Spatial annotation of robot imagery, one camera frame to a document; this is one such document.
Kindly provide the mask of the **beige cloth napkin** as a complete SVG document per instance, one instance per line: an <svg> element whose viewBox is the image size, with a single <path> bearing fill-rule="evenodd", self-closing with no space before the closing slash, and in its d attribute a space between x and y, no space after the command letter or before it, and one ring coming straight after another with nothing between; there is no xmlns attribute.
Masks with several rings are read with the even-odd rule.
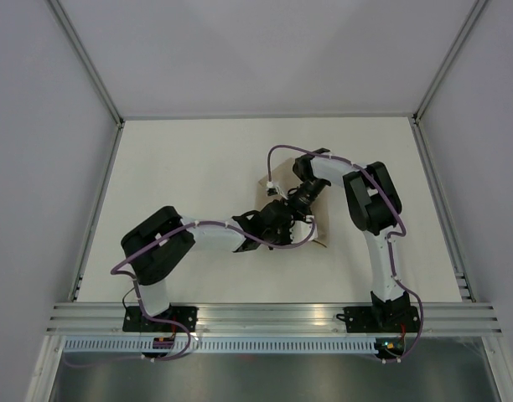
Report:
<svg viewBox="0 0 513 402"><path fill-rule="evenodd" d="M301 185L302 181L293 172L293 165L294 158L290 157L272 170L272 182L278 186L278 195L267 195L267 175L257 181L256 209L262 209L274 199L283 199ZM311 242L325 248L329 246L329 191L330 187L326 186L310 207L316 224Z"/></svg>

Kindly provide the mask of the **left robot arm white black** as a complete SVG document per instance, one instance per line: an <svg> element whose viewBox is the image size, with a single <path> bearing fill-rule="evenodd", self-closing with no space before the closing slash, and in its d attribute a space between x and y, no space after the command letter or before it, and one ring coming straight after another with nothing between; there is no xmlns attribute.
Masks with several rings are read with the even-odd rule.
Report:
<svg viewBox="0 0 513 402"><path fill-rule="evenodd" d="M314 239L315 217L273 200L261 210L250 210L227 220L193 219L165 206L122 237L125 260L111 271L130 265L130 277L142 322L161 332L173 320L169 310L167 278L190 252L220 250L243 253L267 248L288 250Z"/></svg>

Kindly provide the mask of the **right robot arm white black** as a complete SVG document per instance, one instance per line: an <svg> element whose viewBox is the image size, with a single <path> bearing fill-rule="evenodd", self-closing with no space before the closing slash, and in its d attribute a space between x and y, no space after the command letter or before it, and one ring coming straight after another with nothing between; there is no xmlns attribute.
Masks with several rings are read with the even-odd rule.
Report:
<svg viewBox="0 0 513 402"><path fill-rule="evenodd" d="M400 217L402 202L386 165L373 162L362 167L320 148L296 158L293 173L308 189L294 197L297 205L308 205L325 186L339 186L353 224L365 236L372 272L370 305L344 307L336 315L346 332L421 332L422 308L411 302L418 295L401 281L396 238L407 232Z"/></svg>

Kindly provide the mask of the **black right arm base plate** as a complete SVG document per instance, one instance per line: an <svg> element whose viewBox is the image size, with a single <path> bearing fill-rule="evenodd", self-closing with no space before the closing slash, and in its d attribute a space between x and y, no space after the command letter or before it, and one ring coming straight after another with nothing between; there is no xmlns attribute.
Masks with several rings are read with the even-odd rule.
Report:
<svg viewBox="0 0 513 402"><path fill-rule="evenodd" d="M391 333L418 332L421 319L415 307L389 316L377 316L372 307L344 307L335 318L345 324L347 333Z"/></svg>

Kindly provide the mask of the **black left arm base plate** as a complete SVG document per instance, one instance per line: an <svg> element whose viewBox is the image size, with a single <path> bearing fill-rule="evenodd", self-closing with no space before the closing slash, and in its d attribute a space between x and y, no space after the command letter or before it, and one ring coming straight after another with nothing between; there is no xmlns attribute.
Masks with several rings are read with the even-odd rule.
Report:
<svg viewBox="0 0 513 402"><path fill-rule="evenodd" d="M140 307L127 307L123 319L123 332L183 332L183 329L173 324L177 322L186 327L190 332L195 331L198 321L198 308L189 306L170 307L166 312L156 316L154 320L146 318Z"/></svg>

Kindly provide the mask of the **aluminium front rail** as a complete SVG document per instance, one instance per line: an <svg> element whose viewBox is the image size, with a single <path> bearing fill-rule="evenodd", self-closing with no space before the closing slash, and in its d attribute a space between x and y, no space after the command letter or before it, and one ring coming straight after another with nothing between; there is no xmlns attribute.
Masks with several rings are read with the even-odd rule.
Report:
<svg viewBox="0 0 513 402"><path fill-rule="evenodd" d="M346 326L336 318L338 303L204 303L197 304L189 324L211 336L343 336ZM489 337L502 334L495 309L488 303L425 303L425 337ZM123 334L125 308L111 302L57 303L44 325L47 335Z"/></svg>

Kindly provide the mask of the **right aluminium frame post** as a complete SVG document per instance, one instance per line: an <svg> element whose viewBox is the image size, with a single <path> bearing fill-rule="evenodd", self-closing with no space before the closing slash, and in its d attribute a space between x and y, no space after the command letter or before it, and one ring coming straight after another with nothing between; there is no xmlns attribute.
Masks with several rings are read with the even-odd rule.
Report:
<svg viewBox="0 0 513 402"><path fill-rule="evenodd" d="M475 30L479 20L482 18L486 8L490 5L490 0L475 0L468 11L464 21L460 25L459 31L453 38L448 50L446 51L441 64L438 66L436 73L429 83L422 99L420 100L416 110L412 113L411 119L414 125L418 125L422 117L431 105L433 98L437 94L439 88L446 79L448 73L453 67L461 52L464 49L469 37Z"/></svg>

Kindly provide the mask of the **aluminium frame post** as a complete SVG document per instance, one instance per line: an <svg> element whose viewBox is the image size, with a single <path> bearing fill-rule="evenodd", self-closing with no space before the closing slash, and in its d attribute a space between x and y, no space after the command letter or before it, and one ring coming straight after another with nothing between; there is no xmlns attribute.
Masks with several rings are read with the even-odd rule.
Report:
<svg viewBox="0 0 513 402"><path fill-rule="evenodd" d="M101 78L97 68L95 67L92 58L88 54L86 47L81 41L74 24L72 23L69 14L65 10L64 4L58 0L46 0L48 9L53 14L57 21L62 33L69 42L73 49L80 65L85 71L93 89L97 93L102 105L106 108L111 119L114 121L117 128L123 126L124 119L117 109L115 102L111 98L108 89L106 88L103 79Z"/></svg>
<svg viewBox="0 0 513 402"><path fill-rule="evenodd" d="M464 49L469 37L475 30L479 20L482 18L486 8L490 5L490 0L475 0L468 11L464 21L460 25L459 31L453 38L448 50L446 51L441 64L438 66L436 73L429 83L422 99L420 100L416 110L412 113L411 119L414 125L418 125L422 117L431 105L433 98L437 94L439 88L446 79L448 73L453 67L461 52Z"/></svg>

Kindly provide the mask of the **left aluminium frame post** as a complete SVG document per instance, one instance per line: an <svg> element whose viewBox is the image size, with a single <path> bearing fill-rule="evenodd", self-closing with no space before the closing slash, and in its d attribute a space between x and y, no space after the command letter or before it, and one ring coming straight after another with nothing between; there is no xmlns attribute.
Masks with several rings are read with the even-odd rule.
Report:
<svg viewBox="0 0 513 402"><path fill-rule="evenodd" d="M69 42L73 49L80 65L85 71L93 89L97 93L102 105L106 108L111 119L114 121L117 128L123 126L124 119L117 109L115 102L111 98L108 89L106 88L103 79L101 78L97 68L95 67L92 58L88 54L86 47L81 41L74 24L72 23L69 14L65 10L64 4L58 0L46 0L48 9L53 14L57 21L62 33Z"/></svg>

